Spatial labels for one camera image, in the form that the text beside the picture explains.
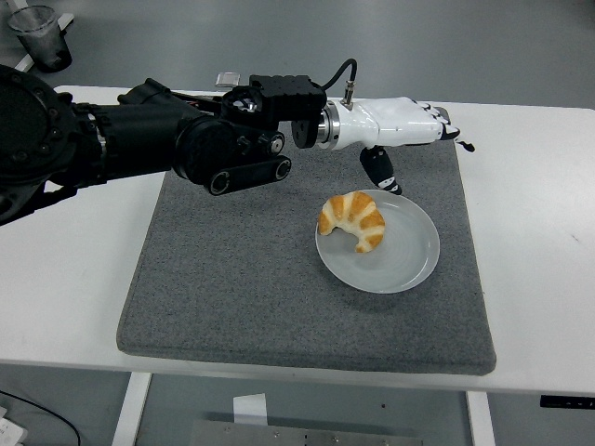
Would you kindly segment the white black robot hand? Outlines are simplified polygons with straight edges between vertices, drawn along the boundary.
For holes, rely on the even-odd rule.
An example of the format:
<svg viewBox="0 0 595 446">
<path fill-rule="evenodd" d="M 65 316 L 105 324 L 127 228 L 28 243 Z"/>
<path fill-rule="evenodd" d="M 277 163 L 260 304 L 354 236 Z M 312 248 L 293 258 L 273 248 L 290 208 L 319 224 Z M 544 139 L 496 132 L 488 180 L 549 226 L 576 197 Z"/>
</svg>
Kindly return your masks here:
<svg viewBox="0 0 595 446">
<path fill-rule="evenodd" d="M 360 99 L 349 106 L 333 101 L 327 112 L 329 147 L 340 150 L 360 144 L 364 172 L 378 189 L 396 195 L 402 188 L 395 178 L 389 148 L 428 145 L 460 135 L 441 111 L 405 97 Z"/>
</svg>

